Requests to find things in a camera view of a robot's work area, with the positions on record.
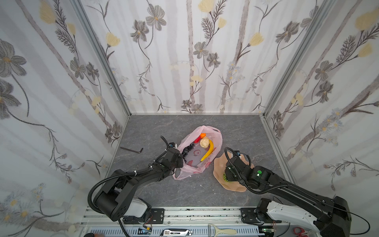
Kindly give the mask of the pink scalloped plate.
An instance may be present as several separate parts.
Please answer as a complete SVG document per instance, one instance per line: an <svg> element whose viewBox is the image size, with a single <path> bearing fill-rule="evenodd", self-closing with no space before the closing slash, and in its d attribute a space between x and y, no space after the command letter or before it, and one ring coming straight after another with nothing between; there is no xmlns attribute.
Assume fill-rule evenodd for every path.
<svg viewBox="0 0 379 237"><path fill-rule="evenodd" d="M227 157L225 154L221 155L219 158L214 160L214 171L213 175L217 181L225 188L226 190L233 192L245 192L247 188L241 185L237 181L228 181L225 173L227 167Z"/></svg>

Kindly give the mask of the pink plastic bag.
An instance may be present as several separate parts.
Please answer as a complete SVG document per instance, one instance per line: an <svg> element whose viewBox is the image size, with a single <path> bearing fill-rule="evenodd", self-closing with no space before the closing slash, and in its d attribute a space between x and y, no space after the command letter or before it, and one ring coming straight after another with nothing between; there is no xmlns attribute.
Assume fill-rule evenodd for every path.
<svg viewBox="0 0 379 237"><path fill-rule="evenodd" d="M174 171L173 178L175 180L183 180L195 174L203 173L217 157L218 153L221 151L223 144L223 137L219 129L211 126L199 126L192 133L187 135L178 146L178 150L182 153L183 149L187 147L190 143L200 136L202 133L206 133L208 137L214 144L214 151L212 154L206 158L203 162L200 160L207 153L208 148L202 148L199 143L194 144L194 148L186 156L186 161L184 161L184 166L182 168L177 168Z"/></svg>

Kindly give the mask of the red fake strawberry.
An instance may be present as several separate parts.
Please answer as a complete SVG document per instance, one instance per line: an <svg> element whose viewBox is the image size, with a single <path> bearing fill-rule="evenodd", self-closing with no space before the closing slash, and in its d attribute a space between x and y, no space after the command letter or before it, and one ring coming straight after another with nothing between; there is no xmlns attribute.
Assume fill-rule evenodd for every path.
<svg viewBox="0 0 379 237"><path fill-rule="evenodd" d="M201 136L198 136L198 137L194 140L194 144L199 143L200 140L201 140Z"/></svg>

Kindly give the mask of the cream fake garlic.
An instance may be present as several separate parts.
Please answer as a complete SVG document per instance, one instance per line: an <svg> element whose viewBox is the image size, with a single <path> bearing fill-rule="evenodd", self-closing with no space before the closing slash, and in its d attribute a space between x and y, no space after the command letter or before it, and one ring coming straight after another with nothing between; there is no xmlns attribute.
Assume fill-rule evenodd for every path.
<svg viewBox="0 0 379 237"><path fill-rule="evenodd" d="M204 149L208 148L210 146L210 139L205 136L205 137L201 138L199 144Z"/></svg>

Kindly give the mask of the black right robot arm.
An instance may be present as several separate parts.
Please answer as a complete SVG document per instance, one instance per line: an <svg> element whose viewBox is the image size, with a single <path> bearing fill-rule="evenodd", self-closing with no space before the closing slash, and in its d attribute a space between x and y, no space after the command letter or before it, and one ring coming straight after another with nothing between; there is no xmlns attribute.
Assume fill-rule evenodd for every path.
<svg viewBox="0 0 379 237"><path fill-rule="evenodd" d="M322 237L350 236L352 218L345 199L312 193L267 168L250 167L236 155L227 160L225 173L229 181L238 182L256 195L270 193L291 202L291 205L284 205L262 198L253 213L257 222L289 222Z"/></svg>

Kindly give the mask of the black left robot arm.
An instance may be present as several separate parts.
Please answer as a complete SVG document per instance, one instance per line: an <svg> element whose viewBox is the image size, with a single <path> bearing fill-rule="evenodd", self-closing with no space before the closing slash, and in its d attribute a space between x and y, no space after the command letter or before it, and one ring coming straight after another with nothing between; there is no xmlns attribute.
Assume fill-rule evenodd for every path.
<svg viewBox="0 0 379 237"><path fill-rule="evenodd" d="M118 221L131 207L139 187L172 175L177 168L184 166L184 157L176 148L168 148L146 169L134 172L116 170L110 177L95 184L89 191L89 207L112 221Z"/></svg>

